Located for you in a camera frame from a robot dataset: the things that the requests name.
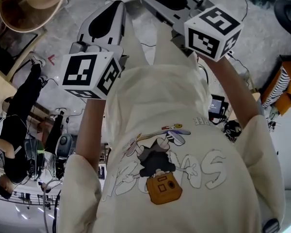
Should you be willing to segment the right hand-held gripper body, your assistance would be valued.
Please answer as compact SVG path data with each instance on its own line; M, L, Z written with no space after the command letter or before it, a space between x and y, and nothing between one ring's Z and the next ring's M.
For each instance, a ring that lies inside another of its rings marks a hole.
M173 30L184 36L185 48L217 62L233 50L243 23L222 5L200 0Z

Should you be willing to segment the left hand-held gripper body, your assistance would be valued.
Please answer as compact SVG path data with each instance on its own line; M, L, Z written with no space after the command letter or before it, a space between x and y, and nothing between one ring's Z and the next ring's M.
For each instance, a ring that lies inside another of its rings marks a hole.
M119 45L74 42L61 62L59 87L78 98L105 100L127 59Z

